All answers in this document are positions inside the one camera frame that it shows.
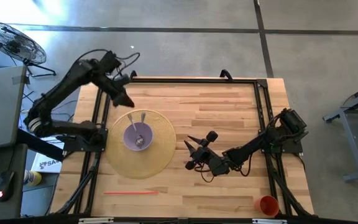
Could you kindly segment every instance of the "red stick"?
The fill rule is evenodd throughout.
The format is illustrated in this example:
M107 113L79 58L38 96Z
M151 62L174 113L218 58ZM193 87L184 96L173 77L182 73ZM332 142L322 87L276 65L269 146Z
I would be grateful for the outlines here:
M141 194L158 194L158 191L146 191L146 192L105 192L103 194L108 195L141 195Z

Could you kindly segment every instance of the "computer mouse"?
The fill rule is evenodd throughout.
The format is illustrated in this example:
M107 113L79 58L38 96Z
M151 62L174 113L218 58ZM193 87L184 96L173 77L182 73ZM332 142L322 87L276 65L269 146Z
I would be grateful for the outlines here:
M0 202L5 202L12 197L13 194L13 176L15 172L7 170L0 176Z

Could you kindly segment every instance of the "round placemat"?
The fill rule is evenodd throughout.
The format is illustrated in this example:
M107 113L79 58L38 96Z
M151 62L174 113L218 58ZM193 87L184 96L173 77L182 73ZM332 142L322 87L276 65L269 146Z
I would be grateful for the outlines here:
M161 172L171 161L177 143L171 122L156 111L131 111L134 123L141 122L142 112L146 112L144 122L153 131L153 141L147 149L132 151L125 146L124 131L131 125L127 113L111 126L106 145L110 166L118 174L132 179L144 179Z

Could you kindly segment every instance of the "orange cup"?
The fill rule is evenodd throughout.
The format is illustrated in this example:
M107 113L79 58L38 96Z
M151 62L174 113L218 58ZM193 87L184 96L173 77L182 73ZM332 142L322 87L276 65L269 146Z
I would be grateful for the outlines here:
M255 201L254 203L255 210L262 212L268 216L276 216L280 207L278 206L278 201L270 195L263 196Z

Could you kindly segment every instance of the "purple bowl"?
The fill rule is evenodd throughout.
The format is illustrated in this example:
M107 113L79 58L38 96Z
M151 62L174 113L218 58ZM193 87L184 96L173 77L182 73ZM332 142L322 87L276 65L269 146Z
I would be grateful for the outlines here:
M133 151L141 151L147 149L153 141L153 130L148 124L142 124L141 122L136 122L135 127L137 132L143 137L143 147L137 147L135 142L138 138L137 133L132 125L129 125L124 132L124 144L125 146Z

